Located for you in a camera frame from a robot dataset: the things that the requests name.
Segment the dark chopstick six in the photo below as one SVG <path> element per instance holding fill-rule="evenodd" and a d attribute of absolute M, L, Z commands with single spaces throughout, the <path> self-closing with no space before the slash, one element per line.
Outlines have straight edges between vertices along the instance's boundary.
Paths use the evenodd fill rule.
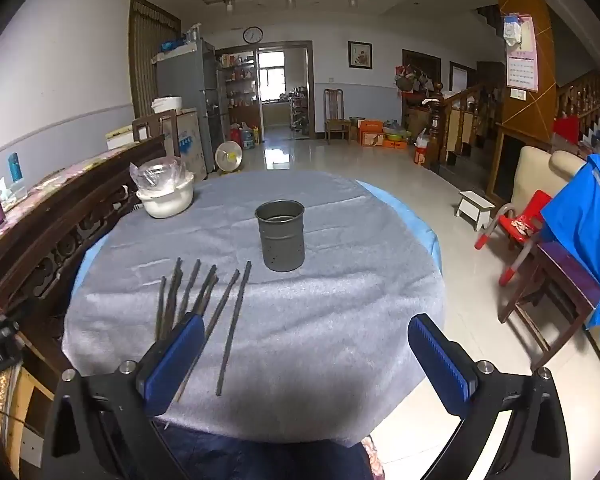
<path fill-rule="evenodd" d="M 164 315 L 164 298 L 166 298 L 166 277 L 162 276 L 160 280 L 158 304 L 155 320 L 155 341 L 160 340 L 162 332 L 162 322 Z"/>

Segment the dark chopstick five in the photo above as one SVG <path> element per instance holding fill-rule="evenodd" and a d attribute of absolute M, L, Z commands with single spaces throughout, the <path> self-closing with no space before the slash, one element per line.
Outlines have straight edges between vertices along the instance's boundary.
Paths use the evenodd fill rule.
<path fill-rule="evenodd" d="M 170 283 L 168 294 L 166 295 L 166 306 L 164 307 L 161 338 L 164 339 L 168 336 L 168 333 L 172 330 L 175 307 L 176 307 L 176 296 L 178 296 L 178 289 L 182 279 L 182 259 L 177 258 L 175 261 L 174 271 L 172 274 L 172 280 Z"/>

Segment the dark chopstick one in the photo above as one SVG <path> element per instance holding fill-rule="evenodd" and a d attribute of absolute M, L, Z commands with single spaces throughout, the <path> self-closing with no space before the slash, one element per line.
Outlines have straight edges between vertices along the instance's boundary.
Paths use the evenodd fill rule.
<path fill-rule="evenodd" d="M 228 329 L 227 338 L 225 341 L 225 348 L 222 357 L 221 368 L 219 372 L 218 382 L 216 383 L 215 395 L 222 396 L 224 380 L 226 376 L 226 371 L 228 367 L 228 362 L 230 362 L 230 352 L 232 352 L 233 341 L 235 338 L 235 333 L 237 330 L 237 324 L 240 317 L 240 312 L 242 312 L 242 304 L 244 303 L 245 290 L 247 284 L 249 282 L 250 274 L 252 269 L 252 262 L 250 260 L 247 261 L 244 269 L 244 274 L 242 274 L 242 281 L 240 282 L 237 298 L 234 305 L 234 311 L 232 314 L 232 320 L 230 321 L 230 328 Z"/>

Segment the grey metal utensil cup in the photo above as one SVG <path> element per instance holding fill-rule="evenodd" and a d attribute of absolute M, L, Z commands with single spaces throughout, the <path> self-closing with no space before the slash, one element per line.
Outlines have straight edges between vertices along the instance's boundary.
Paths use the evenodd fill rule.
<path fill-rule="evenodd" d="M 304 206 L 295 200 L 272 200 L 254 212 L 258 220 L 264 264 L 290 272 L 304 263 Z"/>

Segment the dark chopstick two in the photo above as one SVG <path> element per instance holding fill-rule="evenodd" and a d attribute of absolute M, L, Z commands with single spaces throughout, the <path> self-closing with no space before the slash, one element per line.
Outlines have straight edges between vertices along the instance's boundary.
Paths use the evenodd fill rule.
<path fill-rule="evenodd" d="M 216 324 L 218 324 L 218 322 L 219 322 L 220 316 L 223 313 L 224 308 L 227 304 L 228 297 L 230 296 L 230 292 L 232 291 L 234 285 L 236 284 L 236 282 L 239 278 L 239 275 L 240 275 L 239 270 L 236 270 L 233 273 L 232 277 L 230 278 L 230 281 L 228 282 L 228 284 L 226 286 L 226 289 L 223 292 L 223 295 L 222 295 L 218 305 L 215 307 L 215 310 L 212 313 L 212 317 L 210 318 L 209 324 L 206 327 L 206 332 L 204 333 L 204 342 L 202 343 L 200 352 L 199 352 L 198 356 L 196 356 L 196 358 L 193 360 L 192 365 L 189 367 L 187 373 L 185 374 L 185 377 L 180 385 L 180 388 L 178 388 L 178 391 L 176 392 L 176 396 L 175 396 L 176 403 L 181 401 L 183 393 L 187 387 L 189 378 L 190 378 L 190 376 L 192 376 L 193 370 L 196 367 L 199 359 L 201 358 L 202 352 L 204 352 L 204 348 L 206 348 L 206 345 L 208 344 L 208 341 L 215 329 Z"/>

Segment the orange cardboard box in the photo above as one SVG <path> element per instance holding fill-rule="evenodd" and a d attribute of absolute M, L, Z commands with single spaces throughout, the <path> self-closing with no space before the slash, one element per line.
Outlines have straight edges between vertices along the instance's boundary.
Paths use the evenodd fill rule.
<path fill-rule="evenodd" d="M 362 119 L 358 122 L 358 142 L 368 148 L 384 144 L 384 124 L 380 120 Z"/>

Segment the wooden chair by wall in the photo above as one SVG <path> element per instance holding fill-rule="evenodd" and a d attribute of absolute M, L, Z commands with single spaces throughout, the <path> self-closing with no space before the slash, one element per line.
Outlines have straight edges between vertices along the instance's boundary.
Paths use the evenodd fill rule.
<path fill-rule="evenodd" d="M 351 122 L 344 116 L 343 91 L 325 89 L 323 92 L 324 127 L 327 143 L 333 133 L 339 133 L 342 140 L 351 141 Z"/>

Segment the dark chopstick three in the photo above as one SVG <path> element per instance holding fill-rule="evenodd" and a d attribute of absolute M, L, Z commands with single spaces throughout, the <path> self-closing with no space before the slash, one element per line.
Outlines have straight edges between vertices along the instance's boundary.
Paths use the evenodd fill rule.
<path fill-rule="evenodd" d="M 194 301 L 194 304 L 192 307 L 192 313 L 194 315 L 198 314 L 199 309 L 201 308 L 202 304 L 204 303 L 204 295 L 206 294 L 208 288 L 210 287 L 212 278 L 214 278 L 214 276 L 215 276 L 215 271 L 216 271 L 216 265 L 212 264 L 211 268 L 209 269 L 208 274 L 206 275 L 206 278 L 204 279 L 204 282 L 202 283 L 202 286 L 200 288 L 200 291 L 198 292 L 196 300 Z"/>

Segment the round electric heater fan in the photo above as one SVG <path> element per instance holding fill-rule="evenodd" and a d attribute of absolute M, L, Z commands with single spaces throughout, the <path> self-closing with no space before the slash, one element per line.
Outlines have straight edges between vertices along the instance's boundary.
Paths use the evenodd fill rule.
<path fill-rule="evenodd" d="M 242 166 L 243 157 L 242 148 L 235 141 L 221 143 L 214 155 L 216 166 L 223 174 L 231 174 L 237 171 Z"/>

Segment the framed wall picture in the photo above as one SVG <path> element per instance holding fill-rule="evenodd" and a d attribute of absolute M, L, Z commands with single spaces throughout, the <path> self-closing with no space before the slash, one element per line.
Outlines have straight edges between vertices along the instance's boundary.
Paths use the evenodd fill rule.
<path fill-rule="evenodd" d="M 350 68 L 371 70 L 373 68 L 373 46 L 368 42 L 348 42 L 348 63 Z"/>

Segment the grey refrigerator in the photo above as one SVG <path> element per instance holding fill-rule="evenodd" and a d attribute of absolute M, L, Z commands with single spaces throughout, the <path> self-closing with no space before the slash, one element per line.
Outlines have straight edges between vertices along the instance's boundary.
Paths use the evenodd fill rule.
<path fill-rule="evenodd" d="M 215 171 L 215 152 L 230 140 L 226 87 L 215 48 L 198 37 L 158 54 L 152 62 L 156 66 L 158 96 L 180 96 L 182 107 L 196 110 L 204 166 L 208 172 Z"/>

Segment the dark chopstick four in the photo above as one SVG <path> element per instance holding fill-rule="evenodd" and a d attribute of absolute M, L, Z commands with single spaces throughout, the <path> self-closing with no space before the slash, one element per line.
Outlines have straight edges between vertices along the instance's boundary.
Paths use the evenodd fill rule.
<path fill-rule="evenodd" d="M 181 321 L 182 317 L 185 315 L 185 313 L 187 311 L 190 292 L 192 291 L 192 288 L 195 284 L 200 267 L 201 267 L 201 261 L 199 259 L 197 259 L 193 266 L 192 272 L 190 272 L 190 274 L 189 274 L 189 278 L 188 278 L 188 281 L 185 286 L 185 290 L 184 290 L 182 298 L 181 298 L 181 303 L 180 303 L 180 306 L 178 307 L 178 321 Z"/>

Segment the dark wooden side chair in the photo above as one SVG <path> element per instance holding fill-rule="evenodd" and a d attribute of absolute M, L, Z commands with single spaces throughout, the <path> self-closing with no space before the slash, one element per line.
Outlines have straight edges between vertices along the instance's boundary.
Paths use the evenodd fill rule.
<path fill-rule="evenodd" d="M 537 307 L 543 299 L 550 300 L 568 322 L 553 342 L 545 339 L 526 310 L 527 304 Z M 521 320 L 541 349 L 540 356 L 531 363 L 532 372 L 536 372 L 582 330 L 599 302 L 600 284 L 588 270 L 558 242 L 543 242 L 535 246 L 530 274 L 522 279 L 512 299 L 498 311 L 498 320 L 504 324 L 513 313 Z"/>

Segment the white bowl with plastic bag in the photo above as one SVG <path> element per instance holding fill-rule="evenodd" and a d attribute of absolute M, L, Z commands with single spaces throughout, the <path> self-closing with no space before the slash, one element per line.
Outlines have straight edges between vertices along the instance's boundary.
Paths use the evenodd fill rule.
<path fill-rule="evenodd" d="M 131 164 L 130 176 L 137 187 L 136 197 L 152 218 L 174 217 L 194 201 L 195 174 L 181 157 L 164 156 L 140 166 Z"/>

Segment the small white step stool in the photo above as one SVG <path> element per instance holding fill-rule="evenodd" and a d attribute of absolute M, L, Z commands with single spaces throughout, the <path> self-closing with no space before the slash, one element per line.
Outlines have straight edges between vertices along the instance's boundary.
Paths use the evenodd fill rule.
<path fill-rule="evenodd" d="M 469 219 L 475 231 L 480 232 L 489 224 L 494 209 L 494 204 L 474 191 L 460 191 L 460 201 L 456 206 L 455 215 Z"/>

